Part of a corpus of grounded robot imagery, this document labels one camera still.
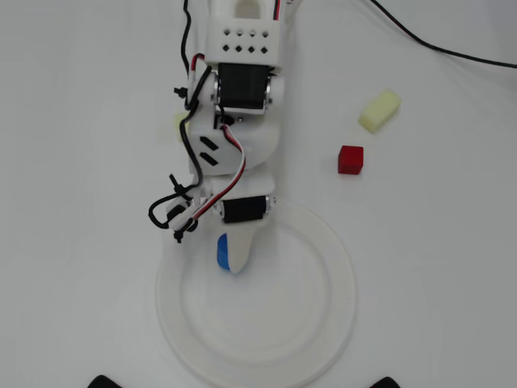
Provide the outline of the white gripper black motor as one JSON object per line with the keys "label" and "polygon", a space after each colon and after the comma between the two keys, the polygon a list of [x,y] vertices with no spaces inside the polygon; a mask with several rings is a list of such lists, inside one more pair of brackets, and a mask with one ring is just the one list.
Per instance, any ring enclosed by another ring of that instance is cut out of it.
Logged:
{"label": "white gripper black motor", "polygon": [[[269,212],[275,191],[271,172],[244,172],[238,182],[200,218],[205,229],[261,221]],[[230,230],[227,235],[229,271],[238,274],[246,266],[256,230]]]}

